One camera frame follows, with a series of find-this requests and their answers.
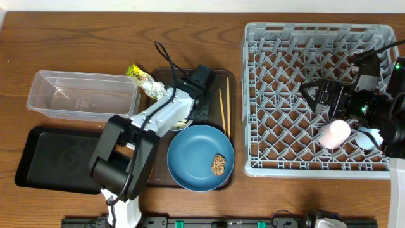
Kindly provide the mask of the light blue rice bowl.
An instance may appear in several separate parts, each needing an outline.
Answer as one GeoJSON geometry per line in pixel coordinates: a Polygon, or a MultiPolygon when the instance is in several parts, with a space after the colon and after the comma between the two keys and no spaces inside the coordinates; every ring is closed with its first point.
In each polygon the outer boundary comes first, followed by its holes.
{"type": "Polygon", "coordinates": [[[193,120],[190,119],[183,119],[178,121],[173,127],[170,128],[171,131],[181,131],[185,128],[187,128],[193,120]]]}

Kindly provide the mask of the pink cup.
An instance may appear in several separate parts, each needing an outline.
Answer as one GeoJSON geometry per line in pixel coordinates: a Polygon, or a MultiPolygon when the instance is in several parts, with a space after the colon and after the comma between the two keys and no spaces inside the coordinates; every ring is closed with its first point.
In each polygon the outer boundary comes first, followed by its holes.
{"type": "Polygon", "coordinates": [[[343,120],[334,120],[324,125],[320,132],[322,136],[318,139],[318,142],[326,149],[335,149],[350,136],[351,128],[343,120]]]}

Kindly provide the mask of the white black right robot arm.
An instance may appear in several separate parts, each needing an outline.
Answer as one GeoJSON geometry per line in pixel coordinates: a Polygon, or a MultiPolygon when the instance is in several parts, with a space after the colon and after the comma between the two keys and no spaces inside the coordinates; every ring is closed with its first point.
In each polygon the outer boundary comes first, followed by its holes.
{"type": "Polygon", "coordinates": [[[358,63],[355,84],[317,80],[301,84],[299,92],[315,113],[329,106],[329,117],[354,119],[379,130],[383,151],[389,157],[391,197],[389,227],[404,227],[404,58],[393,66],[385,94],[376,92],[379,58],[358,63]]]}

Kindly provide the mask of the light blue cup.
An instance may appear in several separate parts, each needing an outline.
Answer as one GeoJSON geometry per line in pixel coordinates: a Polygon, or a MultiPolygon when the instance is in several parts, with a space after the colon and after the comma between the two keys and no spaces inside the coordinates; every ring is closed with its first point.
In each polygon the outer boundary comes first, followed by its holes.
{"type": "Polygon", "coordinates": [[[359,127],[357,132],[359,134],[355,138],[355,142],[363,150],[374,150],[383,143],[383,138],[380,136],[378,129],[359,127]]]}

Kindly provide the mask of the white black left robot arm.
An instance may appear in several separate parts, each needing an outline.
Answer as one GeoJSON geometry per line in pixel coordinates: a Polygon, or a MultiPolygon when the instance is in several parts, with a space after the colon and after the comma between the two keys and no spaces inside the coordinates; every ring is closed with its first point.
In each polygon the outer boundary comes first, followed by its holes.
{"type": "Polygon", "coordinates": [[[190,77],[174,78],[162,98],[146,110],[123,118],[113,115],[90,158],[90,177],[106,199],[106,227],[137,227],[138,196],[151,174],[161,138],[209,98],[215,72],[199,65],[190,77]]]}

